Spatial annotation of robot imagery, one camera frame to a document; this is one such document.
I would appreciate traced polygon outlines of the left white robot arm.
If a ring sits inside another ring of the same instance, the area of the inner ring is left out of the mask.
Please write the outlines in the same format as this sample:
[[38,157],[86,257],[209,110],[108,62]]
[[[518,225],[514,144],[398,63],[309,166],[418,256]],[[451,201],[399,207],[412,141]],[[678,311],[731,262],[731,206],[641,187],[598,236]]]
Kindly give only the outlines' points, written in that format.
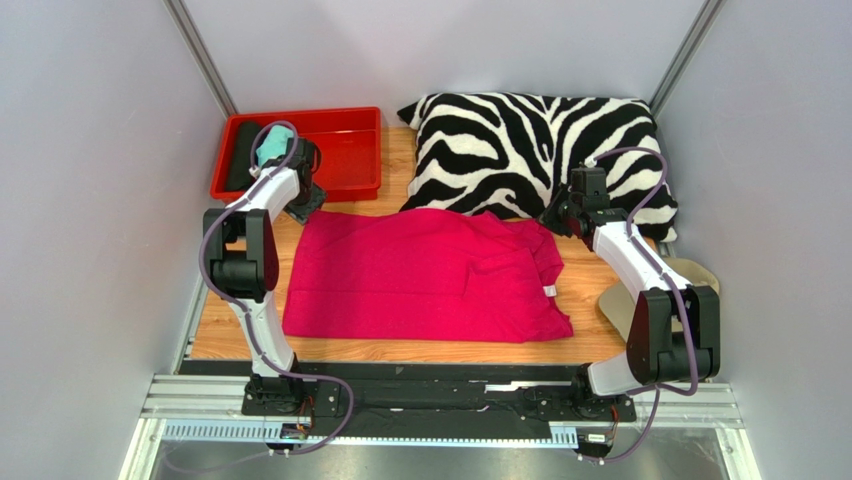
[[250,346],[245,415],[296,416],[307,403],[298,360],[276,310],[280,265],[272,224],[282,213],[305,224],[324,203],[326,193],[313,181],[320,163],[313,142],[294,138],[286,154],[253,168],[256,179],[243,195],[203,216],[202,277],[237,314]]

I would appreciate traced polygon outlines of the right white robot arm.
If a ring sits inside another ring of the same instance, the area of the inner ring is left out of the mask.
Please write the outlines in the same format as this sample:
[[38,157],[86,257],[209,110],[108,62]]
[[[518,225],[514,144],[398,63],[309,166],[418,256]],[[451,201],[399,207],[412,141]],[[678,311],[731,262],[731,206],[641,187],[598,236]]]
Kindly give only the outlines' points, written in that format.
[[692,395],[721,367],[720,299],[695,285],[648,246],[628,213],[614,208],[601,168],[576,168],[537,219],[551,232],[576,237],[606,262],[626,287],[632,323],[623,353],[583,366],[590,394],[611,397],[653,387]]

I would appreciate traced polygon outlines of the magenta t shirt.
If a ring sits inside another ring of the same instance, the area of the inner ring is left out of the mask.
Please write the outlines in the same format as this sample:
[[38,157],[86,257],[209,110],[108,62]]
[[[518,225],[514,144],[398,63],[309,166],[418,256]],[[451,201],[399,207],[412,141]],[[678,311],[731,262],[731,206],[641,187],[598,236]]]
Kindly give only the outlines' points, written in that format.
[[323,211],[301,235],[282,328],[322,339],[569,338],[571,320],[555,300],[563,267],[552,234],[532,220]]

